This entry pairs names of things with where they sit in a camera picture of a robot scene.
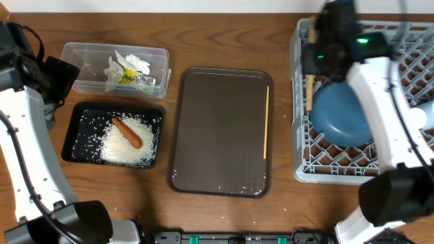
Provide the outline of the white rice pile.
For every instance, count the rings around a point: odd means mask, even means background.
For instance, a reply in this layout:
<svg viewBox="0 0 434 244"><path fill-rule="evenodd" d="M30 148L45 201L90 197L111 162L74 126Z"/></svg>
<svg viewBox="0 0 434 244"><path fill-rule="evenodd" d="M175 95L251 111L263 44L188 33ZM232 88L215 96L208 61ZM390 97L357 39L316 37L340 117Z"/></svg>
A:
<svg viewBox="0 0 434 244"><path fill-rule="evenodd" d="M142 148L134 148L114 125L116 118L142 140ZM65 159L76 163L92 163L133 168L152 168L157 158L162 117L134 113L86 110L78 119L71 151Z"/></svg>

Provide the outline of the white napkin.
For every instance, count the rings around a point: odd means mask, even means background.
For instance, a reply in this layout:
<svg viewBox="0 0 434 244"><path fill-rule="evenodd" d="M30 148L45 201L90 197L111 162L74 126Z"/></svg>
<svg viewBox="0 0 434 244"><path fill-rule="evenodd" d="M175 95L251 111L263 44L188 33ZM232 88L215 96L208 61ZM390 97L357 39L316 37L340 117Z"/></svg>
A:
<svg viewBox="0 0 434 244"><path fill-rule="evenodd" d="M134 71L140 71L143 74L149 76L151 73L150 64L139 57L129 54L123 57L118 51L115 52L117 57L116 61L113 61L112 57L108 58L109 67L103 70L106 75L106 83L104 90L105 92L110 92L120 84L121 78L123 77L123 69L130 69Z"/></svg>

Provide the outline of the dark blue plate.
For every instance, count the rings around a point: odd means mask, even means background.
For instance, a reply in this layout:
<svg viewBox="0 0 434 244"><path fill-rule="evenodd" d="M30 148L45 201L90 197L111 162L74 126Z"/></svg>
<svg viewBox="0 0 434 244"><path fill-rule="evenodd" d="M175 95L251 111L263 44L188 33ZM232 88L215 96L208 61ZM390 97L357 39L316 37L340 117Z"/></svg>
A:
<svg viewBox="0 0 434 244"><path fill-rule="evenodd" d="M372 140L361 104L347 83L332 83L315 94L310 121L316 132L337 146L361 146Z"/></svg>

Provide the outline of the foil wrapper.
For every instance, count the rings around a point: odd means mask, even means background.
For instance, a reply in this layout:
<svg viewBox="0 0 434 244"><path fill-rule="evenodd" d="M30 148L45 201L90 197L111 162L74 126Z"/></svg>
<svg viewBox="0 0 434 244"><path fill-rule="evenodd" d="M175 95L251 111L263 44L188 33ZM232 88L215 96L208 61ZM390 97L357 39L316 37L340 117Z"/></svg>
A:
<svg viewBox="0 0 434 244"><path fill-rule="evenodd" d="M151 94L157 84L157 80L140 71L124 68L120 84L133 85L137 90L140 90L145 94Z"/></svg>

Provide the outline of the orange carrot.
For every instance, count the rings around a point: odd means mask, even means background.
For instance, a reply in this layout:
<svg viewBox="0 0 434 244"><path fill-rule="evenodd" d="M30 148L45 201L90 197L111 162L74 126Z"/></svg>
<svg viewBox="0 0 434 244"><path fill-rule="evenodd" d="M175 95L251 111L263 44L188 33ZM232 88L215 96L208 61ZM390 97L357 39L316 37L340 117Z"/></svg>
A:
<svg viewBox="0 0 434 244"><path fill-rule="evenodd" d="M125 139L130 143L135 149L140 149L143 146L141 138L130 129L124 122L117 118L113 118L113 124L116 128L123 134Z"/></svg>

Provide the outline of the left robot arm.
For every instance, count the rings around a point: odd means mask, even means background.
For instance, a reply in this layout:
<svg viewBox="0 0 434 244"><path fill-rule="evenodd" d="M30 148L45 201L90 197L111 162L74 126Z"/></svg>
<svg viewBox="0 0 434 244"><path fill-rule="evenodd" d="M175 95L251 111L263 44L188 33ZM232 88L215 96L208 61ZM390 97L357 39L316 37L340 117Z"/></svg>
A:
<svg viewBox="0 0 434 244"><path fill-rule="evenodd" d="M7 243L139 243L131 220L114 220L99 201L80 201L67 182L49 131L79 69L44 49L28 26L1 23L1 150L16 204Z"/></svg>

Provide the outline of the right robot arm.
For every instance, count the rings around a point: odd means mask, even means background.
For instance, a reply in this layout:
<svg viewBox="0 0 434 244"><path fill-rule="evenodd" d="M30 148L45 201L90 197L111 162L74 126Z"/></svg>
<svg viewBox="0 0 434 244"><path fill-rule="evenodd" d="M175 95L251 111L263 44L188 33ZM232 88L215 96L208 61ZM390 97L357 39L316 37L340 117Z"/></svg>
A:
<svg viewBox="0 0 434 244"><path fill-rule="evenodd" d="M433 213L433 151L413 124L396 49L361 29L352 1L330 1L315 18L317 41L302 49L302 71L340 75L369 123L380 174L359 187L359 207L334 229L337 243L369 243Z"/></svg>

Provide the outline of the light blue cup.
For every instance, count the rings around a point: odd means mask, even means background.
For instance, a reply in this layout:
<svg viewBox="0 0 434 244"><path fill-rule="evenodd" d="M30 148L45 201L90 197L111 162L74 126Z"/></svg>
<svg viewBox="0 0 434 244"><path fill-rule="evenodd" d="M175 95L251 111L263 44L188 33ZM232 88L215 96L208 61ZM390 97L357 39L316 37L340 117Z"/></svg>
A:
<svg viewBox="0 0 434 244"><path fill-rule="evenodd" d="M429 101L429 102L426 102L424 104L420 104L417 106L417 108L421 109L427 117L427 122L422 127L422 129L423 130L433 129L433 127L434 127L434 101Z"/></svg>

